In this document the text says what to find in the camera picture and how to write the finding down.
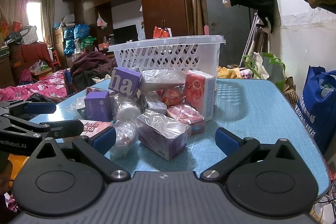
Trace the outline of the clear white roll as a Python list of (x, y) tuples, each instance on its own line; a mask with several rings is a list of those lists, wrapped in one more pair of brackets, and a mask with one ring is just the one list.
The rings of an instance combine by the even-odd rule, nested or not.
[(110, 149), (114, 159), (125, 157), (138, 140), (136, 119), (142, 114), (137, 102), (130, 97), (114, 94), (111, 97), (113, 127), (116, 143)]

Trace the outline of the red item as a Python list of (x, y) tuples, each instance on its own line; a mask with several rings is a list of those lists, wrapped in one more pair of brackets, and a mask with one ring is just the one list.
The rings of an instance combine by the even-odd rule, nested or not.
[(184, 91), (179, 86), (171, 89), (159, 90), (157, 91), (157, 94), (167, 107), (179, 105), (185, 99)]

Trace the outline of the grey pack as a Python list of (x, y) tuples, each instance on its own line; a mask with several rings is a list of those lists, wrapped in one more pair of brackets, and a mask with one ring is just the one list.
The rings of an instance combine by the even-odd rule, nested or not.
[(170, 69), (152, 69), (142, 72), (139, 90), (143, 93), (175, 88), (186, 80), (184, 71)]

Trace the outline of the pink floral bedding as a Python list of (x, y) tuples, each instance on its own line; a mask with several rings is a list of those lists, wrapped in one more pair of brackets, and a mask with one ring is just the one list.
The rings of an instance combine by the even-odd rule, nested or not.
[(26, 100), (34, 93), (48, 98), (65, 98), (67, 96), (67, 89), (63, 71), (52, 73), (34, 84), (3, 88), (0, 91), (0, 100)]

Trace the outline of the red wrapped pack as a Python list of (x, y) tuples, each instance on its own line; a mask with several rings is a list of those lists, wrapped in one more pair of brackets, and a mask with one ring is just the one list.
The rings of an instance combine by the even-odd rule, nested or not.
[(167, 115), (183, 124), (191, 127), (191, 135), (202, 133), (205, 130), (205, 118), (193, 107), (182, 103), (170, 106)]

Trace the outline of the purple wrapped tissue pack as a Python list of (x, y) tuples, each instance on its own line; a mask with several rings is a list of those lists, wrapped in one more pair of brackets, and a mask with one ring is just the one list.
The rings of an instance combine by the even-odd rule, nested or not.
[(138, 116), (136, 123), (139, 141), (167, 161), (184, 150), (191, 134), (191, 126), (151, 110)]

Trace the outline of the red white tissue box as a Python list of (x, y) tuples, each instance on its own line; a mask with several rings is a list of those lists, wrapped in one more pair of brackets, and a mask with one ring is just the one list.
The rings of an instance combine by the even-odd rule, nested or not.
[(185, 100), (208, 122), (213, 118), (216, 78), (202, 71), (185, 73)]

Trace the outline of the yellow blanket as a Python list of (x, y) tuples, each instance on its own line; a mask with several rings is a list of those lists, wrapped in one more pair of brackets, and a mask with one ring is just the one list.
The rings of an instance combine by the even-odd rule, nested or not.
[(227, 68), (218, 66), (217, 77), (219, 79), (242, 79), (239, 68)]

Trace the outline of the green white bag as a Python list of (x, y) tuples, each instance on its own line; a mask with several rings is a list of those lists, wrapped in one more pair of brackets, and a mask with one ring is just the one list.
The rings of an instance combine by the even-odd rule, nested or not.
[(243, 63), (254, 79), (268, 80), (282, 92), (285, 86), (285, 64), (271, 53), (255, 52), (253, 56), (244, 55)]

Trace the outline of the blue plastic bags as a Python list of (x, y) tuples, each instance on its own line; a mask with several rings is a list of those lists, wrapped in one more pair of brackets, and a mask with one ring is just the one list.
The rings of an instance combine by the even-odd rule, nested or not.
[(88, 37), (90, 27), (87, 24), (77, 24), (70, 28), (65, 28), (63, 32), (63, 39), (65, 42), (64, 55), (70, 57), (75, 53), (82, 51), (83, 46), (81, 41)]

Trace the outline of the blue shopping bag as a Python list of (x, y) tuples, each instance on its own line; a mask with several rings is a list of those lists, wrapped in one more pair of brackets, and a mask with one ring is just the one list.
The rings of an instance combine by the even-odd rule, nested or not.
[(322, 154), (335, 134), (335, 71), (309, 67), (295, 112)]

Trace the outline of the white plastic basket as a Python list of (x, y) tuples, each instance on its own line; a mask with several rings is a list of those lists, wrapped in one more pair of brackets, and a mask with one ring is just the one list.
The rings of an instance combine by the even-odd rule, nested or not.
[(199, 70), (217, 76), (221, 35), (179, 36), (147, 39), (109, 47), (119, 67)]

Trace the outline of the grey door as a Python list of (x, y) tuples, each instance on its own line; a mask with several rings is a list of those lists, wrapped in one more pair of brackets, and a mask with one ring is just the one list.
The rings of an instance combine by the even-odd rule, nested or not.
[(226, 8), (222, 0), (205, 0), (210, 34), (222, 35), (219, 65), (238, 65), (251, 29), (253, 11), (244, 6)]

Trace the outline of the metal crutches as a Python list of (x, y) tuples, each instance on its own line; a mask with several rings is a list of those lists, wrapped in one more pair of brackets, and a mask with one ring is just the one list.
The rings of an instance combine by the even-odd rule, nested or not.
[(250, 32), (249, 32), (249, 35), (248, 35), (247, 42), (245, 44), (245, 48), (244, 48), (244, 51), (243, 51), (243, 54), (242, 54), (242, 57), (241, 57), (241, 60), (240, 60), (239, 67), (243, 66), (243, 61), (245, 59), (244, 56), (249, 55), (250, 49), (253, 47), (252, 44), (256, 39), (258, 31), (262, 29), (262, 24), (263, 23), (262, 23), (261, 19), (259, 18), (257, 12), (255, 12), (254, 15), (253, 15), (251, 29), (250, 29)]

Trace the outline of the orange white hanging bag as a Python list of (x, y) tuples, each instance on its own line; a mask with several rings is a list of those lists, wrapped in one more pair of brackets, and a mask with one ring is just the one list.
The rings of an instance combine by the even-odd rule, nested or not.
[(170, 38), (171, 37), (171, 29), (170, 28), (163, 28), (163, 27), (157, 27), (155, 26), (154, 32), (153, 32), (153, 38), (154, 39), (160, 39), (160, 38)]

